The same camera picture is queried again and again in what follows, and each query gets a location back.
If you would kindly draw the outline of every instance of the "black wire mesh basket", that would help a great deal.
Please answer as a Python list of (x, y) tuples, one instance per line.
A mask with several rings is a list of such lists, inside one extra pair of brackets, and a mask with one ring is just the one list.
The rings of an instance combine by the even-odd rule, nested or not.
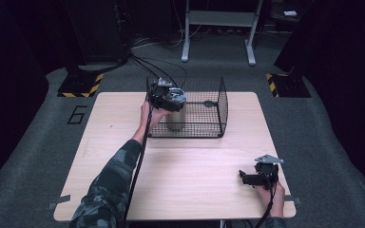
[[(176, 77), (173, 86), (185, 91), (186, 102), (179, 112), (161, 119), (151, 138), (221, 138), (227, 125), (228, 102), (224, 80), (220, 78)], [(147, 89), (156, 79), (147, 78)]]

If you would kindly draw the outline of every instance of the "desk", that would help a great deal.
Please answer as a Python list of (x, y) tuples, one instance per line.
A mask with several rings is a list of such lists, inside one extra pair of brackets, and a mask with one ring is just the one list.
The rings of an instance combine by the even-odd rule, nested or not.
[(259, 12), (262, 6), (262, 0), (258, 1), (255, 12), (227, 12), (227, 11), (204, 11), (190, 10), (189, 0), (185, 6), (185, 39), (182, 48), (182, 61), (188, 61), (189, 44), (190, 44), (190, 25), (209, 25), (209, 26), (233, 26), (251, 28), (248, 40), (245, 40), (245, 49), (247, 50), (248, 64), (254, 66), (256, 59), (253, 50), (254, 34), (256, 32), (259, 20)]
[[(88, 120), (54, 217), (71, 220), (93, 179), (135, 132), (143, 92), (100, 93)], [(128, 220), (260, 218), (258, 193), (242, 184), (239, 170), (254, 174), (255, 158), (277, 156), (255, 93), (228, 92), (223, 138), (147, 140)], [(283, 172), (279, 179), (290, 195)], [(296, 213), (285, 202), (284, 216)]]

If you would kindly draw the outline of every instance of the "hand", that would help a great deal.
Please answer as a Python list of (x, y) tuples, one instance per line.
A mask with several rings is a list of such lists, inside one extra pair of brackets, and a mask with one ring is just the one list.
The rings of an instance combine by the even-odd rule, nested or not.
[[(277, 190), (275, 192), (275, 196), (273, 199), (272, 209), (269, 213), (270, 217), (278, 217), (283, 218), (283, 206), (284, 206), (284, 187), (280, 184), (280, 182), (276, 183)], [(269, 201), (271, 200), (270, 190), (265, 190), (263, 186), (254, 186), (259, 193), (260, 200), (262, 205), (267, 208)], [(272, 191), (275, 191), (275, 185), (272, 186)]]
[[(150, 103), (145, 101), (144, 104), (141, 106), (141, 121), (139, 123), (139, 127), (136, 130), (134, 136), (132, 137), (133, 140), (136, 140), (138, 143), (142, 144), (144, 141), (144, 132), (146, 131), (146, 124), (147, 124), (147, 117), (150, 111)], [(150, 121), (149, 131), (153, 129), (159, 121), (162, 119), (163, 116), (172, 113), (171, 111), (167, 111), (165, 109), (157, 109), (153, 107), (152, 110), (152, 119)]]

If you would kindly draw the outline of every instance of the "black chair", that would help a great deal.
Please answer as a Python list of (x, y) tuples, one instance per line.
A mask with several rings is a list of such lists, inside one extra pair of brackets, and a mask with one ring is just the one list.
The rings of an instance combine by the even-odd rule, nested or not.
[[(292, 31), (307, 9), (313, 4), (313, 1), (314, 0), (284, 0), (282, 2), (274, 2), (273, 0), (263, 1), (257, 27), (257, 36), (256, 39), (254, 39), (253, 48), (257, 47), (266, 22), (275, 22), (277, 30)], [(294, 11), (296, 15), (285, 15), (285, 11)]]

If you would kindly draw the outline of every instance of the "gray carpet floor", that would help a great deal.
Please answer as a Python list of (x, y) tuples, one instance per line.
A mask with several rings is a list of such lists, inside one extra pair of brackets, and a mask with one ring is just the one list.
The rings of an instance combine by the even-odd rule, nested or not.
[[(181, 62), (183, 44), (173, 48), (147, 45), (132, 51), (139, 57), (179, 65), (189, 77), (223, 77), (227, 91), (257, 93), (275, 147), (285, 160), (282, 169), (290, 190), (301, 200), (297, 214), (287, 219), (288, 227), (365, 227), (365, 180), (336, 139), (313, 86), (304, 79), (312, 98), (274, 98), (269, 89), (265, 75), (281, 73), (273, 63), (287, 36), (263, 34), (255, 50), (255, 66), (247, 63), (245, 38), (222, 35), (195, 39), (188, 63)], [(174, 65), (151, 63), (170, 76), (185, 75)], [(54, 209), (48, 204), (61, 195), (97, 94), (91, 98), (57, 97), (66, 76), (64, 69), (47, 75), (46, 100), (0, 171), (0, 227), (68, 226), (53, 218)], [(105, 73), (97, 93), (145, 91), (146, 76), (150, 76), (147, 71), (128, 61)], [(81, 124), (67, 124), (77, 105), (86, 106), (78, 109), (85, 113)], [(160, 225), (201, 227), (195, 221)], [(233, 227), (249, 226), (235, 220)]]

